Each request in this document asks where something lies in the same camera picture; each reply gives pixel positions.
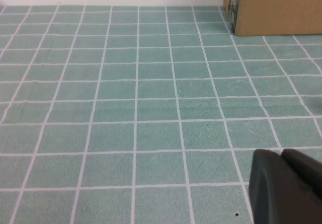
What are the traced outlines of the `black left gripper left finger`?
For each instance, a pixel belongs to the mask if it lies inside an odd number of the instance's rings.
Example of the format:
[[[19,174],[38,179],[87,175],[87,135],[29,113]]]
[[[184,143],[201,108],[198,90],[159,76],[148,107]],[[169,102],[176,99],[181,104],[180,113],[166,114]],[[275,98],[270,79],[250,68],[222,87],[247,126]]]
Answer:
[[[283,202],[280,199],[284,168],[281,154],[254,151],[249,180],[254,223],[321,223],[321,202]]]

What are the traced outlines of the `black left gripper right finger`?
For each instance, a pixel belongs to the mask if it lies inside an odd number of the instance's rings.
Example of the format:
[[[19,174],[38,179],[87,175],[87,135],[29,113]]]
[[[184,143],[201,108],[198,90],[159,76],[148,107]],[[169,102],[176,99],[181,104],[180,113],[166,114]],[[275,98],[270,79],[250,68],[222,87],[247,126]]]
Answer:
[[[284,149],[281,158],[283,202],[321,202],[321,163],[294,149]]]

